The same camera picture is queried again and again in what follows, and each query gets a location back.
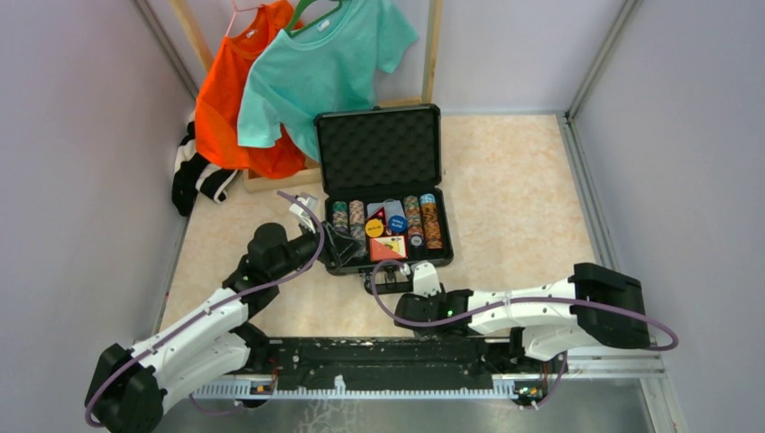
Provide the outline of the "yellow round button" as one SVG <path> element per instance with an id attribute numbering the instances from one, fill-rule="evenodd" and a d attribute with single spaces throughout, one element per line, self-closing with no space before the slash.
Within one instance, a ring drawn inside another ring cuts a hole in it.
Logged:
<path id="1" fill-rule="evenodd" d="M 385 229 L 385 223 L 379 218 L 370 218 L 364 226 L 365 234 L 370 238 L 381 237 Z"/>

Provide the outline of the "red playing card box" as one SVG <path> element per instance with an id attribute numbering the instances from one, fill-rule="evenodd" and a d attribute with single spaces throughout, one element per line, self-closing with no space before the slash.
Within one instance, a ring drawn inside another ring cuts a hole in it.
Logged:
<path id="1" fill-rule="evenodd" d="M 369 255 L 372 262 L 405 260 L 408 258 L 406 238 L 402 235 L 371 238 Z"/>

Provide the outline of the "red black triangle marker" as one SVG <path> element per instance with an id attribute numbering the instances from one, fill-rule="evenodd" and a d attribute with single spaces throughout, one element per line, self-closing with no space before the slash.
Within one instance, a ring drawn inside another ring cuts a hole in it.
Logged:
<path id="1" fill-rule="evenodd" d="M 385 221 L 386 215 L 384 205 L 382 203 L 369 204 L 367 206 L 367 218 Z"/>

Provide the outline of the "blue round button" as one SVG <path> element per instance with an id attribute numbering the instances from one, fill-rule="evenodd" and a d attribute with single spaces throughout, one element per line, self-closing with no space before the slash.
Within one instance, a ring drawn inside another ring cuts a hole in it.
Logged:
<path id="1" fill-rule="evenodd" d="M 393 215 L 388 218 L 387 226 L 393 234 L 401 234 L 407 231 L 409 224 L 406 216 Z"/>

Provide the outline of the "black poker set case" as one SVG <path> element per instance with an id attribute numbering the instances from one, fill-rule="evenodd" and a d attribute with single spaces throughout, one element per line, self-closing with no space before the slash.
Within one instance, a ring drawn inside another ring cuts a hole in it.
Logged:
<path id="1" fill-rule="evenodd" d="M 381 237 L 402 235 L 407 241 L 408 258 L 402 263 L 427 261 L 435 266 L 450 264 L 455 247 L 443 191 L 441 155 L 441 112 L 434 104 L 398 107 L 376 107 L 371 110 L 325 113 L 314 120 L 318 138 L 322 186 L 327 193 L 326 214 L 332 222 L 332 206 L 336 201 L 364 202 L 365 223 L 369 220 L 366 205 L 386 199 L 402 202 L 407 196 L 420 198 L 433 194 L 438 207 L 438 220 L 443 248 L 428 249 L 425 244 L 412 247 L 407 233 L 393 234 L 385 223 Z M 327 266 L 335 276 L 357 274 L 368 288 L 373 267 L 369 255 L 370 237 L 365 235 L 363 250 L 345 266 Z"/>

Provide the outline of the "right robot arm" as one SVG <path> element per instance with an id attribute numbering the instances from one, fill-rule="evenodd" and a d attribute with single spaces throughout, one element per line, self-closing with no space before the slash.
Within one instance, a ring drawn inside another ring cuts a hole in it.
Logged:
<path id="1" fill-rule="evenodd" d="M 578 347 L 650 346 L 641 283 L 594 263 L 575 264 L 559 281 L 508 291 L 446 291 L 432 285 L 435 277 L 418 275 L 398 301 L 395 324 L 468 336 L 508 330 L 508 359 L 520 372 Z"/>

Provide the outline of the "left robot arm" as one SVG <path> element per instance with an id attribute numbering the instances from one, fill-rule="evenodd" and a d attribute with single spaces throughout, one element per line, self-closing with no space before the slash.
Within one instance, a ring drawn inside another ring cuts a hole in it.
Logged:
<path id="1" fill-rule="evenodd" d="M 314 262 L 342 266 L 361 250 L 327 223 L 290 240 L 277 223 L 259 226 L 222 287 L 180 321 L 130 347 L 117 343 L 98 357 L 85 399 L 85 421 L 110 432 L 151 432 L 180 400 L 217 377 L 263 371 L 267 338 L 249 321 L 279 287 Z"/>

